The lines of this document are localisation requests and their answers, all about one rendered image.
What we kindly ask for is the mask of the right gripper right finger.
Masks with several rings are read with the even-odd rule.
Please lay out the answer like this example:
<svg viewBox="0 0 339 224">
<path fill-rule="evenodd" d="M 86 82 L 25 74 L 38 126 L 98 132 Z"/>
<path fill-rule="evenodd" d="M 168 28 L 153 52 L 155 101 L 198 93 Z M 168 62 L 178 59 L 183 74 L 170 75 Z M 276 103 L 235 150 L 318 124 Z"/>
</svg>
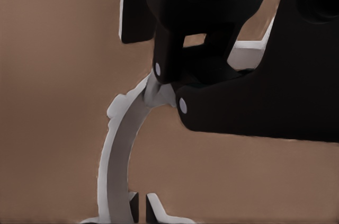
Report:
<svg viewBox="0 0 339 224">
<path fill-rule="evenodd" d="M 168 215 L 156 193 L 146 195 L 146 222 L 148 224 L 197 224 L 189 218 Z"/>
</svg>

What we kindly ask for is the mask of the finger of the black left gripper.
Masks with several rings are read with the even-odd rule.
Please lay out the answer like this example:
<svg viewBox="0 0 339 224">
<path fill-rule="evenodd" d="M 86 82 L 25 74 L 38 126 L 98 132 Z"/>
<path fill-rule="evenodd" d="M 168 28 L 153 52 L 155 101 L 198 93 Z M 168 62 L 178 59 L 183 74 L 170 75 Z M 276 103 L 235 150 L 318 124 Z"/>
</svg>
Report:
<svg viewBox="0 0 339 224">
<path fill-rule="evenodd" d="M 211 31 L 199 45 L 184 47 L 186 35 L 157 24 L 153 69 L 162 84 L 217 84 L 241 76 L 227 62 L 229 32 Z"/>
<path fill-rule="evenodd" d="M 193 131 L 339 142 L 339 0 L 280 0 L 251 73 L 176 98 Z"/>
</svg>

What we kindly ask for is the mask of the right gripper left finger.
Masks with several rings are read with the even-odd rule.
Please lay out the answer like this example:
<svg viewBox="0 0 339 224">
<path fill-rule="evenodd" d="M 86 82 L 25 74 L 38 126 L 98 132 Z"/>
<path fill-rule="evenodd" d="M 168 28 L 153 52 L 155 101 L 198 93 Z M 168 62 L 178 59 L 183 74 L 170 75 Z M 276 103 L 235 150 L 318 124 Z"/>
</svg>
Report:
<svg viewBox="0 0 339 224">
<path fill-rule="evenodd" d="M 133 222 L 138 223 L 139 222 L 139 193 L 129 191 L 129 205 L 130 205 L 130 211 L 132 214 Z"/>
</svg>

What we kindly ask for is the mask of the white drainage pipe clamp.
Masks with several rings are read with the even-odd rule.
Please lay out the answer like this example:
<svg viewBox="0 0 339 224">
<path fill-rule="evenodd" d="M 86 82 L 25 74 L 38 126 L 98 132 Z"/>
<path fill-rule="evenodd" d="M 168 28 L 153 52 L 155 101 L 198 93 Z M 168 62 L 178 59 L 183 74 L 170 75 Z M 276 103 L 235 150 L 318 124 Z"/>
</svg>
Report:
<svg viewBox="0 0 339 224">
<path fill-rule="evenodd" d="M 137 133 L 151 109 L 175 107 L 170 84 L 160 84 L 151 72 L 127 94 L 117 95 L 107 110 L 110 119 L 97 177 L 98 217 L 79 224 L 132 224 L 129 205 L 128 166 Z"/>
</svg>

